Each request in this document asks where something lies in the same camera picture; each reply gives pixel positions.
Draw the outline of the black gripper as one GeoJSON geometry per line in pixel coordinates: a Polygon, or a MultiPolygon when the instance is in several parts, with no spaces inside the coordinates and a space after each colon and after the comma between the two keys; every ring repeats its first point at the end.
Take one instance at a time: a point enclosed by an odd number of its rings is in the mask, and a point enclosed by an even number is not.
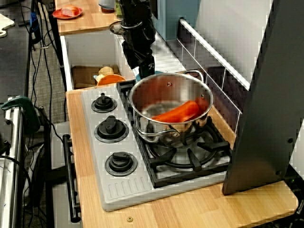
{"type": "Polygon", "coordinates": [[[151,45],[155,41],[155,28],[151,22],[140,22],[133,26],[121,23],[123,33],[123,52],[130,69],[139,66],[140,78],[155,74],[155,61],[151,45]]]}

